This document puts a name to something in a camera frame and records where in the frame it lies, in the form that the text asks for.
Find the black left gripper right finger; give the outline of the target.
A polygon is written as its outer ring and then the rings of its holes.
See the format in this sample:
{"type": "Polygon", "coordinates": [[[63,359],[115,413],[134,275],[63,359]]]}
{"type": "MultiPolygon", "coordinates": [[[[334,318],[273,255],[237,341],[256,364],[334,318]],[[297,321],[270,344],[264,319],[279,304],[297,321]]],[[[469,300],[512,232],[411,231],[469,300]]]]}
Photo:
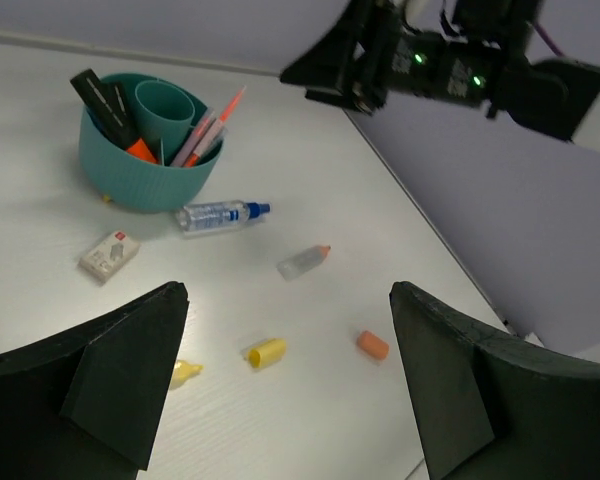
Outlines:
{"type": "Polygon", "coordinates": [[[600,363],[467,316],[410,282],[389,295],[433,479],[600,479],[600,363]]]}

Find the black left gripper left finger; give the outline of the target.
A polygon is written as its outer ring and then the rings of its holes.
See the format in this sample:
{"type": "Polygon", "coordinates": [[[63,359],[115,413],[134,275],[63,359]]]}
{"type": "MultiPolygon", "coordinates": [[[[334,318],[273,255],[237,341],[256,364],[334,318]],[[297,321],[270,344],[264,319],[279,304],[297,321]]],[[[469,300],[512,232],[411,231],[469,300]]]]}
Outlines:
{"type": "Polygon", "coordinates": [[[175,281],[0,354],[0,479],[147,470],[189,307],[175,281]]]}

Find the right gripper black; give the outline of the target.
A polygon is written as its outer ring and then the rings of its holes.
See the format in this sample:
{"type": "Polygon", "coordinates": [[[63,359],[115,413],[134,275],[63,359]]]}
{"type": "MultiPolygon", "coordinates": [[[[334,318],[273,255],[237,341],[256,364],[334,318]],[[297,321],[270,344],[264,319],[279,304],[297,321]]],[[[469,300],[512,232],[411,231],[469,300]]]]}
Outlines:
{"type": "Polygon", "coordinates": [[[458,1],[438,30],[413,27],[406,4],[350,1],[333,27],[279,75],[307,99],[367,115],[389,93],[479,108],[500,67],[500,4],[458,1]]]}

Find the orange highlighter piece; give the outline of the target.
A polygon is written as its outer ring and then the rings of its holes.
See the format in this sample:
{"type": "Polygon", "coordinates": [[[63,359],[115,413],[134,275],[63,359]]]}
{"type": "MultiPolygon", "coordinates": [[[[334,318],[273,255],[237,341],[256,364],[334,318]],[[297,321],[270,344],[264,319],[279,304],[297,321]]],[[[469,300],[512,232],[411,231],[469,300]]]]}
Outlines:
{"type": "Polygon", "coordinates": [[[390,350],[387,342],[368,330],[362,331],[358,335],[356,345],[364,353],[378,361],[385,360],[390,350]]]}

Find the clear spray bottle blue cap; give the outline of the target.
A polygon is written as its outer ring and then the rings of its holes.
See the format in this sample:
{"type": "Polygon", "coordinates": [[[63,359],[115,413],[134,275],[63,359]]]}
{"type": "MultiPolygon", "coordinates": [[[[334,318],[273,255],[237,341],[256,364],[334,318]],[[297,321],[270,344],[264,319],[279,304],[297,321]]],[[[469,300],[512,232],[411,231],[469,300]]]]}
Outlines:
{"type": "Polygon", "coordinates": [[[184,234],[204,236],[239,230],[271,212],[270,203],[230,200],[187,204],[175,213],[184,234]]]}

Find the clear orange-tipped highlighter body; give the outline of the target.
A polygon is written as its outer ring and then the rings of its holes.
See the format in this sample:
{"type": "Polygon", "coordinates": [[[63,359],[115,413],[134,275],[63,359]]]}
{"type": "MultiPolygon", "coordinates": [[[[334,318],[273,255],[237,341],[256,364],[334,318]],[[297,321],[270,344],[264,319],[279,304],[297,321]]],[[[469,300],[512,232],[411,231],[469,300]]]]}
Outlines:
{"type": "Polygon", "coordinates": [[[277,271],[286,281],[291,281],[320,266],[331,251],[330,245],[315,245],[279,262],[277,271]]]}

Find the black orange highlighter marker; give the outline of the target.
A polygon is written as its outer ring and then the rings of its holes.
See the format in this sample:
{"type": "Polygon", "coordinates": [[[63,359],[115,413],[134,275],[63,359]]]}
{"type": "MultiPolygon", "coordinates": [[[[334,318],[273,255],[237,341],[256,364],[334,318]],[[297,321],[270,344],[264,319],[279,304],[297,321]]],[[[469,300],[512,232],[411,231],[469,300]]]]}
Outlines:
{"type": "Polygon", "coordinates": [[[120,107],[121,97],[113,87],[103,83],[91,69],[77,74],[70,83],[90,115],[114,145],[145,162],[158,163],[127,111],[120,107]]]}

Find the thin pink pen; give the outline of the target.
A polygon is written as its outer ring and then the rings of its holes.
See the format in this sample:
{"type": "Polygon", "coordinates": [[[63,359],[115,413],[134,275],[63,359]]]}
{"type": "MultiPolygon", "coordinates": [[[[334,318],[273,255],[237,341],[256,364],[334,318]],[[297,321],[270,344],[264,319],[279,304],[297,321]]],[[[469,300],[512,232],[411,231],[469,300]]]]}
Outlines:
{"type": "Polygon", "coordinates": [[[191,155],[196,145],[199,143],[202,135],[208,129],[210,122],[214,119],[214,110],[207,109],[199,122],[193,127],[191,133],[183,143],[178,153],[173,158],[171,167],[182,167],[187,158],[191,155]]]}

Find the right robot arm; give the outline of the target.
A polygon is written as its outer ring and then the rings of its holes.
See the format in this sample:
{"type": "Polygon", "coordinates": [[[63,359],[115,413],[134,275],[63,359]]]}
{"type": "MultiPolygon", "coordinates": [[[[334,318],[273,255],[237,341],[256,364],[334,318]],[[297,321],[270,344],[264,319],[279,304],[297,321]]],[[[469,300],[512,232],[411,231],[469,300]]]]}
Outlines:
{"type": "Polygon", "coordinates": [[[283,69],[308,100],[372,115],[389,93],[505,112],[519,126],[600,152],[600,66],[526,50],[540,1],[459,1],[439,31],[413,27],[420,1],[351,1],[283,69]]]}

